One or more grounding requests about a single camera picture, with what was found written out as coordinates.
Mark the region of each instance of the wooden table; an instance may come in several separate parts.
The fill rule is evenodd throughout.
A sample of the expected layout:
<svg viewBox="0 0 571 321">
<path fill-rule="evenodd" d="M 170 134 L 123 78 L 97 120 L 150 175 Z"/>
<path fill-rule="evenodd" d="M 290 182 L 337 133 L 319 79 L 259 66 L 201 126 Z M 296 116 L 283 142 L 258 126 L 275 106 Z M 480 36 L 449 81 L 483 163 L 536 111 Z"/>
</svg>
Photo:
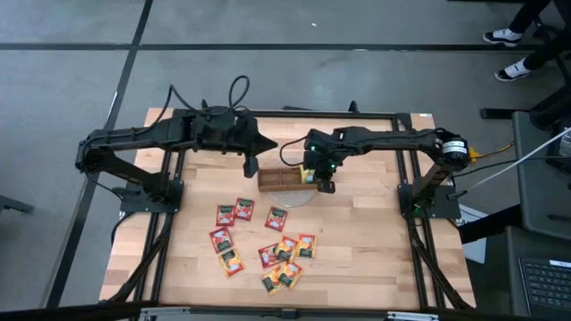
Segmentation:
<svg viewBox="0 0 571 321">
<path fill-rule="evenodd" d="M 145 124 L 158 115 L 151 109 Z M 169 110 L 165 117 L 170 117 Z M 411 115 L 416 129 L 433 128 L 428 114 Z M 364 126 L 392 130 L 389 120 L 258 118 L 260 132 L 280 145 L 305 136 L 311 128 Z M 137 152 L 135 164 L 160 171 L 163 151 Z M 412 178 L 408 153 L 407 172 Z M 174 171 L 173 155 L 171 172 Z M 302 143 L 285 150 L 286 158 L 302 157 Z M 260 167 L 278 164 L 278 149 L 261 154 Z M 270 206 L 278 206 L 258 192 L 257 179 L 245 178 L 244 157 L 219 152 L 188 152 L 182 178 L 184 200 L 174 218 L 160 303 L 178 305 L 296 307 L 328 309 L 418 309 L 410 243 L 400 215 L 396 186 L 396 153 L 371 152 L 348 158 L 334 175 L 336 193 L 318 193 L 308 204 L 288 209 L 283 235 L 316 235 L 316 259 L 296 259 L 304 268 L 295 289 L 268 296 L 261 283 L 264 270 L 257 250 L 276 243 L 281 233 L 264 227 Z M 423 173 L 432 161 L 419 154 Z M 226 278 L 212 249 L 208 233 L 217 227 L 219 204 L 234 204 L 236 197 L 256 201 L 252 221 L 237 220 L 230 233 L 246 269 Z M 137 214 L 117 230 L 101 299 L 116 293 L 141 259 L 149 214 Z M 439 265 L 465 301 L 475 306 L 474 295 L 457 230 L 445 219 L 432 219 Z M 154 267 L 147 275 L 144 298 L 150 295 Z M 425 267 L 428 298 L 434 305 L 430 274 Z"/>
</svg>

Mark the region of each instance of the sneaker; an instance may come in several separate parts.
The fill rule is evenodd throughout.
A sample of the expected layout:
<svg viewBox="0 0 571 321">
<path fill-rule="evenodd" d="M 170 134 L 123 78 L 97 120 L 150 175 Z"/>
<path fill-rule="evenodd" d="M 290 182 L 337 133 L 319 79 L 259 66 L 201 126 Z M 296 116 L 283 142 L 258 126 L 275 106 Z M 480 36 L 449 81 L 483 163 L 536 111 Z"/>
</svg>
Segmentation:
<svg viewBox="0 0 571 321">
<path fill-rule="evenodd" d="M 510 29 L 501 29 L 484 33 L 482 39 L 488 44 L 505 45 L 513 48 L 519 44 L 522 36 L 523 34 L 512 32 Z"/>
<path fill-rule="evenodd" d="M 493 76 L 501 82 L 515 81 L 529 76 L 532 71 L 524 67 L 524 60 L 525 58 L 509 65 L 506 69 L 494 73 Z"/>
</svg>

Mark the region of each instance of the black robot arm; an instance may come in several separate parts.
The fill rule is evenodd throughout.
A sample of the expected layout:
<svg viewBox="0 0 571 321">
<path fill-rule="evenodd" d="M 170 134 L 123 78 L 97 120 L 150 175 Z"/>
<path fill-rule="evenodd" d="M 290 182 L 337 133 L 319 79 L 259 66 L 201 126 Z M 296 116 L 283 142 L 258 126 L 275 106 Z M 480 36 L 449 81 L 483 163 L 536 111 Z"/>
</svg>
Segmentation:
<svg viewBox="0 0 571 321">
<path fill-rule="evenodd" d="M 312 129 L 303 147 L 303 166 L 315 169 L 318 188 L 324 193 L 335 192 L 331 178 L 343 166 L 345 158 L 371 151 L 424 152 L 434 161 L 434 167 L 426 175 L 431 179 L 423 185 L 437 186 L 450 173 L 463 170 L 469 163 L 467 142 L 442 128 L 373 132 L 363 127 L 348 127 L 336 128 L 331 135 Z"/>
<path fill-rule="evenodd" d="M 127 188 L 113 189 L 124 199 L 136 198 L 123 201 L 121 210 L 151 211 L 145 210 L 149 203 L 170 204 L 170 208 L 177 209 L 182 182 L 169 181 L 162 173 L 149 173 L 114 153 L 153 147 L 171 152 L 192 149 L 243 154 L 244 176 L 252 177 L 258 170 L 256 155 L 277 147 L 277 143 L 260 134 L 256 118 L 247 111 L 221 106 L 201 111 L 177 110 L 172 118 L 155 121 L 146 128 L 93 131 L 79 143 L 75 166 L 88 174 L 103 171 L 128 181 Z M 141 196 L 148 202 L 141 202 Z M 129 206 L 135 203 L 136 209 Z"/>
</svg>

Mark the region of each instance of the wooden tray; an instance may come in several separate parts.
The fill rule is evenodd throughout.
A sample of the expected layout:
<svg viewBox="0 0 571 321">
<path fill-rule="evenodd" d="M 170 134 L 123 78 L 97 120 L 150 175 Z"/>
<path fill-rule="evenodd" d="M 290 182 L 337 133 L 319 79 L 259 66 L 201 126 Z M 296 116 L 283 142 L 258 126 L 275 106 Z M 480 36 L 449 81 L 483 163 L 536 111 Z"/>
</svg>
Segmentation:
<svg viewBox="0 0 571 321">
<path fill-rule="evenodd" d="M 316 184 L 302 183 L 302 172 L 297 167 L 258 170 L 260 192 L 301 191 L 317 188 Z"/>
</svg>

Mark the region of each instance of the white cable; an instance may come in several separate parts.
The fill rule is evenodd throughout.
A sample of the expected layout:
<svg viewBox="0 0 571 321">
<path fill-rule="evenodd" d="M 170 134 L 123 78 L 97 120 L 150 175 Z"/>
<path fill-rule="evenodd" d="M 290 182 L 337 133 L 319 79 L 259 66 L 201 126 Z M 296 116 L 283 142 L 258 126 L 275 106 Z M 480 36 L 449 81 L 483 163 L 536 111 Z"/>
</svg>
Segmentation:
<svg viewBox="0 0 571 321">
<path fill-rule="evenodd" d="M 567 128 L 565 131 L 563 131 L 562 133 L 560 133 L 559 135 L 553 137 L 552 139 L 548 140 L 547 142 L 545 142 L 544 144 L 542 144 L 541 146 L 535 148 L 532 152 L 528 153 L 526 156 L 522 157 L 521 159 L 519 159 L 518 161 L 516 161 L 515 163 L 507 166 L 505 169 L 502 169 L 501 171 L 491 175 L 488 178 L 484 178 L 481 181 L 475 183 L 472 187 L 468 188 L 468 192 L 470 192 L 471 190 L 475 189 L 476 187 L 480 186 L 481 184 L 495 178 L 498 177 L 499 175 L 507 172 L 510 169 L 513 169 L 514 167 L 516 167 L 518 164 L 520 164 L 522 161 L 527 160 L 528 158 L 530 158 L 533 154 L 535 154 L 536 152 L 539 152 L 543 147 L 547 146 L 548 144 L 551 144 L 553 142 L 555 142 L 556 140 L 560 139 L 564 134 L 568 133 L 571 131 L 571 128 Z"/>
</svg>

